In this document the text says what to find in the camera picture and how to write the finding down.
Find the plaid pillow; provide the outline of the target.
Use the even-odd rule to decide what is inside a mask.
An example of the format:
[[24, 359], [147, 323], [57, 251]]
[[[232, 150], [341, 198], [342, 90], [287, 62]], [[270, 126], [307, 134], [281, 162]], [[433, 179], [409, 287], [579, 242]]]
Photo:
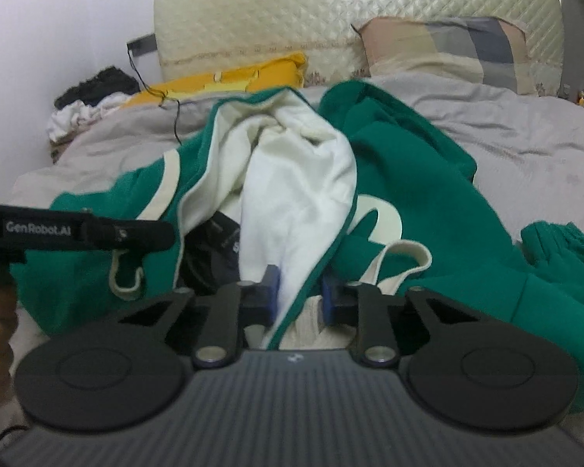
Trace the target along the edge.
[[535, 95], [525, 33], [495, 17], [416, 21], [380, 16], [356, 25], [373, 76], [418, 72]]

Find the black wall socket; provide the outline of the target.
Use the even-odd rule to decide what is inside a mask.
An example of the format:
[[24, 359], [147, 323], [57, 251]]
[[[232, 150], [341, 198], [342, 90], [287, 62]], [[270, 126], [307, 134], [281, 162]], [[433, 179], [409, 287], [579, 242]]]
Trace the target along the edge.
[[144, 56], [157, 51], [157, 39], [155, 34], [138, 37], [126, 43], [126, 49], [134, 57]]

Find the yellow pillow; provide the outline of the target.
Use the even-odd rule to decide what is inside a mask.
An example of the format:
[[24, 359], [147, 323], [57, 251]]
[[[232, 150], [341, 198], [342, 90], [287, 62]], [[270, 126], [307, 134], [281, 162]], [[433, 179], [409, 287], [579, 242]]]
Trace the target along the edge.
[[122, 107], [155, 104], [162, 100], [162, 96], [165, 100], [185, 100], [215, 93], [254, 93], [281, 86], [299, 89], [304, 86], [306, 70], [306, 55], [294, 52], [234, 70], [202, 73], [159, 83], [151, 87], [151, 92], [143, 90], [134, 95]]

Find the cream quilted headboard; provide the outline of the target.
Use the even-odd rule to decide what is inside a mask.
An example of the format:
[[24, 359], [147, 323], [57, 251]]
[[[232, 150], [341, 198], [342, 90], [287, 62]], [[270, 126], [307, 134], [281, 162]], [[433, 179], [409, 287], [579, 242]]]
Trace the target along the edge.
[[366, 77], [353, 28], [378, 16], [504, 19], [525, 33], [533, 93], [554, 96], [560, 89], [560, 0], [154, 0], [161, 75], [171, 81], [301, 52], [309, 86]]

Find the pile of clothes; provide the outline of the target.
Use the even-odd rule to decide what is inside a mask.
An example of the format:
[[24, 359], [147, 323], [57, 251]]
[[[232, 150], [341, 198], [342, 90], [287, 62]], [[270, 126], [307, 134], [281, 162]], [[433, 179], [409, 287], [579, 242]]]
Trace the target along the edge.
[[139, 91], [134, 77], [116, 67], [104, 68], [56, 98], [46, 125], [49, 141], [62, 144], [68, 137], [88, 130]]

